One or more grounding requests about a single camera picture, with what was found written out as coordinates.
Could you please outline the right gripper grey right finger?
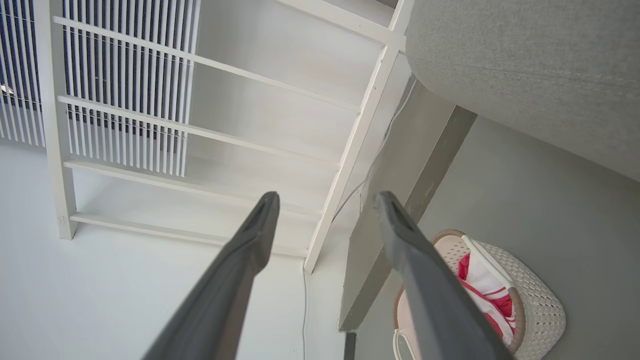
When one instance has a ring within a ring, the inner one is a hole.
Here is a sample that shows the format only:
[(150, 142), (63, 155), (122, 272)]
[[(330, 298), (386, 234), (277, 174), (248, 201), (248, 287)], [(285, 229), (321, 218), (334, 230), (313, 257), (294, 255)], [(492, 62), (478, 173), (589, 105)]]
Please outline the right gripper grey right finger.
[(401, 275), (424, 360), (511, 360), (512, 353), (395, 194), (375, 195), (382, 246)]

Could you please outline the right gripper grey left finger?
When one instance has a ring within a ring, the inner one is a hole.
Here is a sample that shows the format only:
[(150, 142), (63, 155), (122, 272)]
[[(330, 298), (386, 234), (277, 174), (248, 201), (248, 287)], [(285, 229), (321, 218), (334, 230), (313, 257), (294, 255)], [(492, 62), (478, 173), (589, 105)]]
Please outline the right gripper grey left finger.
[(270, 191), (258, 200), (158, 335), (146, 360), (233, 360), (256, 277), (268, 264), (280, 213)]

